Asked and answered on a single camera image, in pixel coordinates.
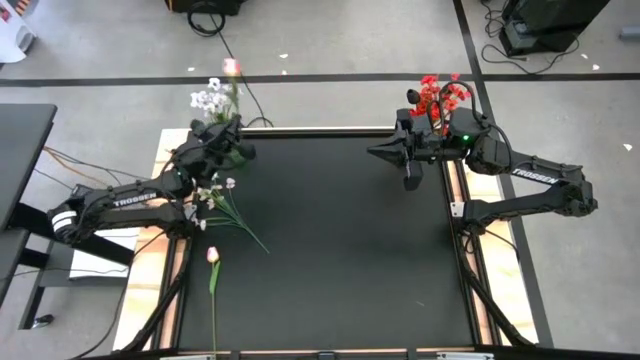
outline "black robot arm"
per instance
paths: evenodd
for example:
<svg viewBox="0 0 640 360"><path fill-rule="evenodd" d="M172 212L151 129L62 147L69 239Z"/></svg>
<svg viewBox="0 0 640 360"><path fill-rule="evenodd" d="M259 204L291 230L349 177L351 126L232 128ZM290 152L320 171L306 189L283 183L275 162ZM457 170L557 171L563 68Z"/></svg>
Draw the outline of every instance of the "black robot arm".
<svg viewBox="0 0 640 360"><path fill-rule="evenodd" d="M158 226L169 236L186 236L190 222L183 199L196 186L209 188L218 170L233 168L232 154L255 157L253 146L240 141L240 127L239 115L225 124L205 126L194 120L187 141L173 151L157 178L106 189L77 186L69 199L48 212L56 238L73 246L97 230L146 226ZM167 203L127 208L151 199Z"/></svg>
<svg viewBox="0 0 640 360"><path fill-rule="evenodd" d="M545 212L582 217L598 207L593 198L593 186L585 180L582 166L558 164L510 151L504 142L488 135L474 144L465 162L469 169L479 174L510 174L550 186L539 194L493 203L470 200L464 205L452 204L454 217L460 218L468 230L482 233L494 220Z"/></svg>
<svg viewBox="0 0 640 360"><path fill-rule="evenodd" d="M511 174L551 186L540 194L493 203L470 200L452 204L452 212L460 219L461 227L477 233L483 233L497 219L552 211L579 217L597 208L592 185L585 180L581 166L558 164L515 152L508 143L494 139L490 130L482 115L466 108L455 110L445 134L433 129L427 116L411 116L408 109L400 109L394 135L367 151L404 167L404 186L408 191L420 184L421 162L451 160L465 160L469 169L479 174Z"/></svg>

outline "black table surface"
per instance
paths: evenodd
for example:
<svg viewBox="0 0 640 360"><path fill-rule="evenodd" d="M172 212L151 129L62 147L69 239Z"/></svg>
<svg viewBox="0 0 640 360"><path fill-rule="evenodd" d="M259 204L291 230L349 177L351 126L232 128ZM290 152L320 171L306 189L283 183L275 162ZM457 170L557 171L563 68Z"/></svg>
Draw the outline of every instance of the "black table surface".
<svg viewBox="0 0 640 360"><path fill-rule="evenodd" d="M381 138L254 139L233 171L246 233L195 237L178 346L212 349L206 250L216 246L218 350L379 349L471 343L441 168L405 192L365 152Z"/></svg>
<svg viewBox="0 0 640 360"><path fill-rule="evenodd" d="M27 186L56 113L55 105L0 104L1 229Z"/></svg>
<svg viewBox="0 0 640 360"><path fill-rule="evenodd" d="M0 104L0 278L7 279L0 281L0 304L28 237L24 230L4 229L49 136L55 113L54 105Z"/></svg>

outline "table leg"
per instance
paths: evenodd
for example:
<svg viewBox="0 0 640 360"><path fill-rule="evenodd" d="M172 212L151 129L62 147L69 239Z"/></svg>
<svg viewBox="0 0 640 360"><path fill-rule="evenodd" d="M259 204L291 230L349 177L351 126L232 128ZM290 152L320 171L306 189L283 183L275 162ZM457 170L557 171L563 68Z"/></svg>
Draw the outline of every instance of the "table leg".
<svg viewBox="0 0 640 360"><path fill-rule="evenodd" d="M21 265L44 269L47 266L47 260L49 260L49 254L24 248L22 254L20 254L19 263Z"/></svg>
<svg viewBox="0 0 640 360"><path fill-rule="evenodd" d="M38 274L36 284L40 283L41 274L42 271ZM44 295L44 287L40 285L34 286L31 290L31 294L29 295L29 299L27 300L24 313L22 313L22 319L20 320L20 325L18 327L19 330L29 330L33 327L33 322L36 319L36 313L40 307L42 295Z"/></svg>
<svg viewBox="0 0 640 360"><path fill-rule="evenodd" d="M27 229L36 235L65 244L55 237L47 214L29 205L18 203L13 210L9 225ZM133 259L133 250L98 235L91 235L89 238L73 244L72 247L122 265L129 265Z"/></svg>

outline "green leaf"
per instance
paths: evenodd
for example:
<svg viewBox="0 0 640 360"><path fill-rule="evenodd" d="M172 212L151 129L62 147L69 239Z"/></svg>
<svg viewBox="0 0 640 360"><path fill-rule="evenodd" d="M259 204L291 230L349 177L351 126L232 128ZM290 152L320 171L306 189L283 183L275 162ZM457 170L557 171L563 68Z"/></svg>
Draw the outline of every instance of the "green leaf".
<svg viewBox="0 0 640 360"><path fill-rule="evenodd" d="M211 279L209 280L209 293L211 296L216 294L216 285L218 284L218 274L220 273L220 260L218 260L211 269Z"/></svg>

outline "table frame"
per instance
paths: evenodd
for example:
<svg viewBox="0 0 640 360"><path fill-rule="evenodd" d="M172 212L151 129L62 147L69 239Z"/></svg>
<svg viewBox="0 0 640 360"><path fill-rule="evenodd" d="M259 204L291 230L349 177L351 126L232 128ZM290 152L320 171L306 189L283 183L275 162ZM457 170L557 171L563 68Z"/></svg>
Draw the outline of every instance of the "table frame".
<svg viewBox="0 0 640 360"><path fill-rule="evenodd" d="M309 137L321 138L336 137L348 134L348 136L380 136L391 135L393 127L319 127L319 128L268 128L268 129L244 129L244 137L251 138L292 138ZM170 150L178 147L186 139L188 129L165 129L160 137L160 144L156 155L156 162L152 176L157 176L166 161L170 158ZM468 199L485 199L488 201L498 201L502 199L500 187L496 177L478 175L469 172L460 161L441 164L442 176L447 188L447 200L465 201ZM162 200L154 200L152 203L161 203ZM508 241L514 241L510 226L506 222L497 221L489 227L493 232L503 236ZM143 230L138 239L137 247L143 246L151 239L155 233L153 230ZM457 237L456 249L464 244L466 238ZM527 276L520 269L513 250L491 235L482 235L477 239L472 239L475 249L473 254L467 254L472 269L478 279L487 289L494 301L501 307L507 317L516 328L532 342L537 342L537 332L548 332L544 326L537 329L536 325L541 323L546 325L546 318L535 321L529 306L529 297L539 296L539 292L529 293L523 282L523 277ZM114 350L122 348L132 338L137 330L144 324L148 314L153 311L158 299L166 291L171 279L175 277L183 260L185 240L171 241L166 237L160 237L152 246L143 251L134 261L131 272L132 276L127 285L127 293L118 324ZM528 247L526 253L521 251L520 257L530 257ZM143 276L145 273L153 273L152 269L164 269L161 276ZM463 286L463 293L467 305L467 314L470 319L473 345L501 345L508 343L504 335L497 328L482 301L473 290L464 282L462 275L460 281ZM181 291L167 310L164 319L152 338L147 343L146 349L175 349L178 344L180 323L182 315L182 305L184 304L184 291ZM363 352L429 352L436 349L348 349L335 350L335 352L363 353ZM275 353L285 354L309 354L317 352L315 350L301 351L248 351L242 354L262 355ZM220 355L233 355L230 352L219 352Z"/></svg>

